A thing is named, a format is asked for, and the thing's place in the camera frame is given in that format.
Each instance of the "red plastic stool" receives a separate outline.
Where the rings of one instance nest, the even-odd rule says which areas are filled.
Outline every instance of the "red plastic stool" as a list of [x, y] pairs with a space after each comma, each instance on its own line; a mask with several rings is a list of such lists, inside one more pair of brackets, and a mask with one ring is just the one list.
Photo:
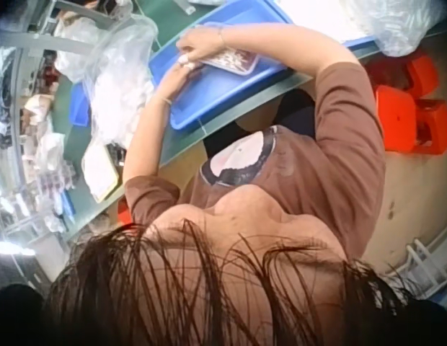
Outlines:
[[[387, 56], [366, 65], [369, 78], [375, 86], [387, 85], [403, 89], [419, 99], [438, 87], [438, 73], [432, 59], [422, 49], [401, 58]], [[402, 87], [399, 77], [406, 79]]]
[[132, 217], [130, 216], [128, 203], [125, 198], [120, 199], [118, 202], [118, 221], [125, 225], [132, 223]]
[[417, 154], [441, 155], [447, 150], [447, 106], [440, 99], [416, 101]]
[[376, 87], [377, 114], [387, 151], [410, 153], [416, 144], [416, 104], [407, 92], [386, 85]]

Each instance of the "blue tray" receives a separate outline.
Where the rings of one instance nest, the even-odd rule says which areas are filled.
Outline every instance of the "blue tray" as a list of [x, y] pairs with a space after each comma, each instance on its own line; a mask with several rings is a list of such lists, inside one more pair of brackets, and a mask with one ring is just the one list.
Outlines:
[[89, 126], [89, 100], [84, 93], [82, 83], [73, 84], [70, 96], [70, 123], [76, 126]]
[[[232, 25], [291, 23], [291, 20], [271, 0], [234, 0], [208, 13], [193, 25], [206, 22]], [[149, 66], [155, 86], [179, 57], [175, 43], [180, 35], [170, 40], [150, 60]], [[283, 64], [262, 56], [254, 71], [247, 76], [205, 66], [201, 75], [193, 79], [172, 103], [171, 126], [176, 130], [184, 128], [223, 102], [285, 68]]]

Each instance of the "brown shirt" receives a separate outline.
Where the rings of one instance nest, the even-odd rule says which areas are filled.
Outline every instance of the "brown shirt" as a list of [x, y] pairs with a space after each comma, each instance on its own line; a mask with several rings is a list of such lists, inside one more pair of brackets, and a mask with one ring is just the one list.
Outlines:
[[151, 222], [178, 203], [209, 208], [234, 188], [253, 184], [286, 213], [321, 219], [349, 257], [360, 257], [384, 191], [376, 102], [366, 72], [354, 63], [326, 68], [316, 89], [316, 140], [279, 125], [254, 133], [208, 160], [182, 194], [159, 177], [133, 178], [125, 195], [134, 222]]

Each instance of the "clear plastic bag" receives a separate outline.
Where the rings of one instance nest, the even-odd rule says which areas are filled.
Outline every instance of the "clear plastic bag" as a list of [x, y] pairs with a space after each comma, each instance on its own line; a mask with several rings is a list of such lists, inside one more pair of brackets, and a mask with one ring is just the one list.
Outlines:
[[91, 102], [92, 137], [128, 146], [132, 124], [153, 92], [147, 68], [156, 24], [132, 16], [115, 25], [92, 51], [84, 76]]
[[[89, 43], [91, 45], [96, 45], [105, 33], [104, 30], [99, 29], [95, 25], [95, 22], [89, 18], [79, 18], [68, 27], [64, 27], [60, 23], [56, 29], [55, 36]], [[70, 81], [77, 83], [84, 77], [86, 61], [87, 57], [84, 55], [58, 51], [55, 67], [67, 76]]]
[[132, 0], [116, 0], [116, 7], [110, 13], [110, 17], [116, 20], [122, 20], [132, 14], [134, 5]]
[[227, 2], [227, 0], [188, 0], [191, 4], [220, 6]]
[[342, 0], [350, 17], [388, 56], [413, 52], [425, 33], [447, 17], [441, 0]]

